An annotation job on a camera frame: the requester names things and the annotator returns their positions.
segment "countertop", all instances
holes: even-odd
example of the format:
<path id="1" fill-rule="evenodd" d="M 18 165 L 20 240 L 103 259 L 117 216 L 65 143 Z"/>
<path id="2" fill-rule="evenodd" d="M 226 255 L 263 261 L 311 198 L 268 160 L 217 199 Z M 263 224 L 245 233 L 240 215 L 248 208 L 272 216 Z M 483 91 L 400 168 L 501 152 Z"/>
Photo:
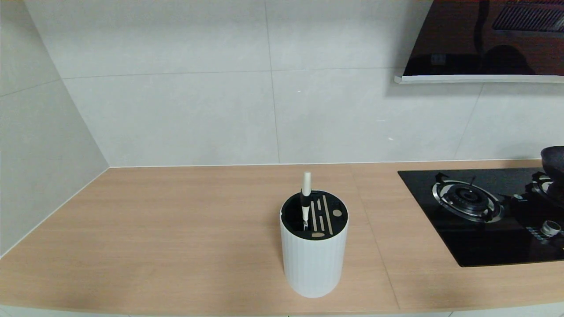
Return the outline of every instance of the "countertop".
<path id="1" fill-rule="evenodd" d="M 109 169 L 0 260 L 0 303 L 131 315 L 452 311 L 564 300 L 564 262 L 459 267 L 398 170 L 538 160 Z M 348 207 L 341 282 L 299 296 L 278 212 L 309 170 Z"/>

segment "tile grout line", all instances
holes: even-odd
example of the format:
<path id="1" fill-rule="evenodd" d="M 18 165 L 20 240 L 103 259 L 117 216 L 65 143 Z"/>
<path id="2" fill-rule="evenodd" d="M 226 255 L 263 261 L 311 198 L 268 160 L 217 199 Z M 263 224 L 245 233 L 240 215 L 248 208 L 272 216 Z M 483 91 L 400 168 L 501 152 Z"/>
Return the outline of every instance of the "tile grout line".
<path id="1" fill-rule="evenodd" d="M 274 110 L 274 130 L 276 131 L 276 152 L 278 154 L 278 163 L 280 163 L 280 139 L 278 138 L 278 121 L 276 119 L 276 100 L 274 98 L 274 77 L 272 75 L 272 53 L 270 51 L 270 32 L 268 31 L 268 13 L 266 10 L 266 0 L 263 0 L 265 5 L 265 23 L 266 23 L 266 40 L 268 42 L 268 61 L 270 62 L 270 84 L 272 88 L 272 108 Z"/>
<path id="2" fill-rule="evenodd" d="M 464 131 L 462 132 L 462 135 L 460 136 L 459 145 L 456 147 L 455 154 L 452 156 L 453 160 L 456 160 L 456 155 L 458 154 L 458 151 L 460 150 L 460 146 L 462 145 L 462 141 L 464 140 L 464 135 L 466 134 L 466 130 L 468 129 L 468 126 L 470 125 L 470 121 L 472 120 L 472 116 L 474 115 L 474 110 L 476 110 L 476 106 L 478 105 L 478 101 L 480 101 L 480 97 L 482 96 L 482 92 L 484 90 L 485 85 L 486 85 L 485 83 L 482 84 L 482 87 L 480 88 L 480 93 L 478 94 L 478 97 L 476 98 L 476 102 L 474 103 L 474 107 L 472 107 L 472 111 L 470 112 L 470 116 L 468 116 L 468 122 L 466 122 L 466 126 L 464 127 Z"/>
<path id="3" fill-rule="evenodd" d="M 364 201 L 362 200 L 362 197 L 360 195 L 360 190 L 358 189 L 358 184 L 356 183 L 356 177 L 354 175 L 352 165 L 349 165 L 349 172 L 351 173 L 352 180 L 353 180 L 354 186 L 356 188 L 356 194 L 358 195 L 358 198 L 360 200 L 360 204 L 362 206 L 362 209 L 364 210 L 364 215 L 366 215 L 366 219 L 368 220 L 368 224 L 370 225 L 370 232 L 372 233 L 372 237 L 374 238 L 374 243 L 376 244 L 376 250 L 378 250 L 378 255 L 380 256 L 380 261 L 382 262 L 382 265 L 384 266 L 384 270 L 386 271 L 388 283 L 390 284 L 391 291 L 394 294 L 395 303 L 396 303 L 396 305 L 398 305 L 398 310 L 401 310 L 402 308 L 399 306 L 398 296 L 395 294 L 394 285 L 391 283 L 390 274 L 388 273 L 386 263 L 384 262 L 384 257 L 382 256 L 382 253 L 380 252 L 380 247 L 378 246 L 378 241 L 376 240 L 376 235 L 374 234 L 374 229 L 372 228 L 372 224 L 370 222 L 370 217 L 368 216 L 368 213 L 366 212 L 366 207 L 364 206 Z"/>
<path id="4" fill-rule="evenodd" d="M 62 206 L 64 206 L 66 203 L 68 203 L 71 199 L 73 199 L 76 195 L 78 195 L 78 193 L 80 193 L 81 191 L 83 191 L 88 185 L 92 184 L 93 181 L 97 180 L 100 176 L 102 176 L 102 174 L 104 174 L 110 167 L 106 167 L 100 174 L 98 174 L 96 177 L 94 177 L 91 181 L 89 181 L 88 183 L 86 183 L 86 185 L 82 186 L 82 188 L 80 188 L 76 193 L 74 193 L 71 197 L 69 197 L 68 199 L 66 199 L 60 206 L 58 206 L 57 208 L 55 208 L 55 210 L 53 210 L 49 215 L 47 215 L 43 220 L 41 220 L 38 224 L 36 224 L 31 230 L 28 231 L 28 233 L 26 233 L 23 237 L 21 237 L 20 240 L 18 240 L 13 246 L 11 246 L 8 250 L 6 250 L 6 252 L 4 252 L 3 254 L 0 254 L 0 259 L 3 258 L 4 256 L 6 256 L 8 254 L 8 252 L 12 251 L 13 248 L 15 248 L 18 244 L 20 244 L 20 242 L 22 242 L 30 233 L 32 233 L 33 231 L 35 231 L 35 229 L 37 229 L 37 227 L 39 227 L 43 222 L 45 222 L 45 220 L 49 219 L 49 217 L 51 217 L 54 213 L 57 212 L 57 210 L 61 209 Z"/>
<path id="5" fill-rule="evenodd" d="M 47 82 L 43 82 L 43 83 L 38 83 L 37 85 L 31 86 L 31 87 L 23 88 L 23 89 L 20 89 L 18 91 L 13 91 L 13 92 L 7 93 L 5 95 L 0 95 L 0 98 L 2 98 L 4 96 L 17 94 L 17 93 L 20 93 L 22 91 L 25 91 L 25 90 L 28 90 L 28 89 L 31 89 L 31 88 L 36 88 L 36 87 L 39 87 L 39 86 L 47 85 L 48 83 L 56 82 L 57 80 L 63 81 L 62 78 L 58 78 L 58 79 L 55 79 L 55 80 L 51 80 L 51 81 L 47 81 Z"/>
<path id="6" fill-rule="evenodd" d="M 172 72 L 172 73 L 143 73 L 143 74 L 113 74 L 113 75 L 96 75 L 96 76 L 78 76 L 78 77 L 61 77 L 62 80 L 73 80 L 82 78 L 100 78 L 100 77 L 123 77 L 123 76 L 151 76 L 151 75 L 181 75 L 181 74 L 230 74 L 230 73 L 266 73 L 266 72 L 300 72 L 300 71 L 345 71 L 348 69 L 400 69 L 401 67 L 347 67 L 347 68 L 304 68 L 304 69 L 271 69 L 257 71 L 216 71 L 216 72 Z"/>

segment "black knife block top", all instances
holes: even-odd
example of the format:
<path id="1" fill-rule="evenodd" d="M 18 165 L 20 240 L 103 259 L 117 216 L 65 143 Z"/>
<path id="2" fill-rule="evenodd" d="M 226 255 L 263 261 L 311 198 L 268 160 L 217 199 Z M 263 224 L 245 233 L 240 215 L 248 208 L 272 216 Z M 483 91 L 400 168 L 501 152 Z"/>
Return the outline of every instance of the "black knife block top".
<path id="1" fill-rule="evenodd" d="M 313 207 L 315 208 L 314 214 L 317 231 L 314 231 L 315 225 L 314 218 L 312 217 L 311 213 L 311 204 L 309 219 L 307 221 L 308 226 L 307 229 L 304 230 L 302 206 L 299 200 L 299 195 L 300 193 L 294 194 L 282 206 L 281 220 L 282 224 L 288 231 L 290 231 L 295 236 L 306 240 L 330 239 L 331 237 L 336 236 L 341 231 L 343 231 L 349 219 L 349 213 L 345 207 L 345 204 L 331 193 L 313 190 L 311 191 L 310 199 L 314 202 Z M 325 195 L 325 199 L 327 200 L 327 211 L 325 210 L 323 195 Z M 319 209 L 318 200 L 320 201 L 321 209 Z M 329 232 L 327 215 L 329 215 L 333 234 Z"/>

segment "backsplash tile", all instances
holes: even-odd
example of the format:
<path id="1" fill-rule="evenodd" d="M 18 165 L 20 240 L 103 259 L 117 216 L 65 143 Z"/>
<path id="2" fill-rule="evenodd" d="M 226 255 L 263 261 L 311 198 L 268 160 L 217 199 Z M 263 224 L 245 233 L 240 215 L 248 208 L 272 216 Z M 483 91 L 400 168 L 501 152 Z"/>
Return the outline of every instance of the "backsplash tile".
<path id="1" fill-rule="evenodd" d="M 0 2 L 0 15 L 0 96 L 59 79 L 24 2 Z"/>
<path id="2" fill-rule="evenodd" d="M 110 166 L 278 162 L 269 72 L 65 83 Z"/>
<path id="3" fill-rule="evenodd" d="M 272 69 L 404 67 L 430 0 L 267 0 Z"/>
<path id="4" fill-rule="evenodd" d="M 274 72 L 280 162 L 452 159 L 482 85 L 397 85 L 393 71 Z"/>
<path id="5" fill-rule="evenodd" d="M 4 254 L 108 164 L 60 80 L 0 97 L 0 135 Z"/>
<path id="6" fill-rule="evenodd" d="M 564 144 L 563 105 L 562 84 L 484 84 L 455 159 L 539 158 Z"/>
<path id="7" fill-rule="evenodd" d="M 262 0 L 27 0 L 61 77 L 270 70 Z"/>

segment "black glass cooktop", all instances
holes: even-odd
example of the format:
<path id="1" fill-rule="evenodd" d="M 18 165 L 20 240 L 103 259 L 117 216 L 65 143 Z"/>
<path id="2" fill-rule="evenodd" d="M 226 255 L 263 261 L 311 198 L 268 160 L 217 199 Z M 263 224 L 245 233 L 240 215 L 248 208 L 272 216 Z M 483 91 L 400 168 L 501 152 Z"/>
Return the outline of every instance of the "black glass cooktop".
<path id="1" fill-rule="evenodd" d="M 564 259 L 564 190 L 541 169 L 398 173 L 460 266 Z"/>

